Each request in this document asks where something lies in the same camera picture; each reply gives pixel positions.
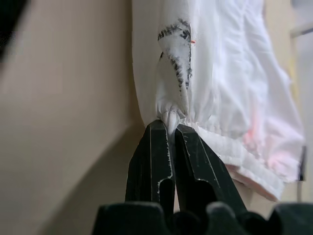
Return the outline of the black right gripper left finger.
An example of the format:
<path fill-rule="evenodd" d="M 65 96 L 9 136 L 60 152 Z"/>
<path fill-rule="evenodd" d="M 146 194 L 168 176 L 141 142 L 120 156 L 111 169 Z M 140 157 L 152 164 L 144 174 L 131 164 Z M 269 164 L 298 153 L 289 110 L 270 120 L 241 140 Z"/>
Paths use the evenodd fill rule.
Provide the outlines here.
<path fill-rule="evenodd" d="M 175 173 L 168 133 L 161 120 L 150 123 L 128 168 L 125 201 L 154 202 L 174 211 Z"/>

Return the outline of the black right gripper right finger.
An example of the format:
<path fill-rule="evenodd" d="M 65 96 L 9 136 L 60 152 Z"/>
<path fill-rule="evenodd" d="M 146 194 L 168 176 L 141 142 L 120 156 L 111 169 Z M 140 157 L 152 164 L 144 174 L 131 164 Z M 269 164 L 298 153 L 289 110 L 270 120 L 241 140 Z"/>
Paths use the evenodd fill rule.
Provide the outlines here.
<path fill-rule="evenodd" d="M 213 202 L 230 206 L 235 214 L 247 209 L 224 163 L 191 127 L 175 131 L 175 173 L 179 206 L 183 211 L 205 215 Z"/>

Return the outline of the white shorts with black print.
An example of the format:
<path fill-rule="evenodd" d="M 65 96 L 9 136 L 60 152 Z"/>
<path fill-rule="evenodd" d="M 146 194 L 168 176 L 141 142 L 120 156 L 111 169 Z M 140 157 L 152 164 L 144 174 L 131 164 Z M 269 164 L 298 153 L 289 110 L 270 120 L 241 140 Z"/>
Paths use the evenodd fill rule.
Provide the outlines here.
<path fill-rule="evenodd" d="M 145 124 L 194 128 L 231 177 L 271 201 L 298 180 L 304 128 L 264 0 L 132 0 L 133 72 Z"/>

